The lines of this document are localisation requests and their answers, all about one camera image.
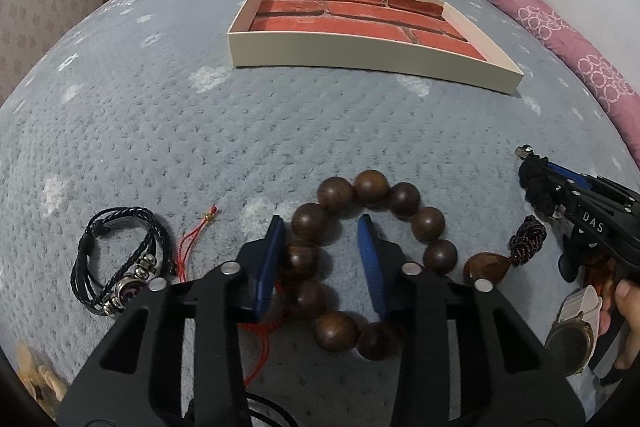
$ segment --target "wallpaper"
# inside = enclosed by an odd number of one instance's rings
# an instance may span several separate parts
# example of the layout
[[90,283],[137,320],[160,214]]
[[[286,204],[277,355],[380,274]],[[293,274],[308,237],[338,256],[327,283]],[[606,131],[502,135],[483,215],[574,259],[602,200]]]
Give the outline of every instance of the wallpaper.
[[34,64],[102,0],[0,0],[0,105]]

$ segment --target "red cord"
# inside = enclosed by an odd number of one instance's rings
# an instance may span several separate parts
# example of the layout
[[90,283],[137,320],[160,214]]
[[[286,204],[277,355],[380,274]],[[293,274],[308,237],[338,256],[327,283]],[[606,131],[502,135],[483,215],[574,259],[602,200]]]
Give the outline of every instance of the red cord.
[[[191,249],[193,248],[193,245],[196,239],[200,235],[200,232],[202,231],[202,229],[204,229],[207,223],[210,223],[211,221],[213,221],[213,218],[216,215],[217,211],[218,209],[215,206],[212,206],[209,213],[204,215],[204,218],[202,219],[200,224],[195,229],[191,230],[191,232],[182,236],[182,239],[180,240],[180,245],[178,245],[178,252],[176,254],[177,275],[180,282],[187,282],[187,273],[186,273],[186,267],[185,267],[187,258],[191,253]],[[186,241],[189,241],[189,242],[184,252],[182,252],[182,247]],[[275,287],[276,287],[276,292],[278,292],[279,294],[282,293],[282,288],[280,288],[280,285],[277,282],[275,284]],[[258,374],[260,373],[264,365],[267,363],[267,360],[269,360],[269,354],[271,352],[271,345],[269,343],[269,333],[271,333],[271,331],[277,330],[282,324],[284,318],[285,318],[285,315],[283,314],[280,317],[278,317],[276,320],[270,323],[238,324],[239,328],[245,331],[249,331],[250,333],[253,333],[260,340],[260,356],[258,357],[258,360],[255,362],[255,366],[253,370],[244,379],[245,387],[248,387],[249,384],[251,384],[252,381],[255,380],[255,378],[258,376]]]

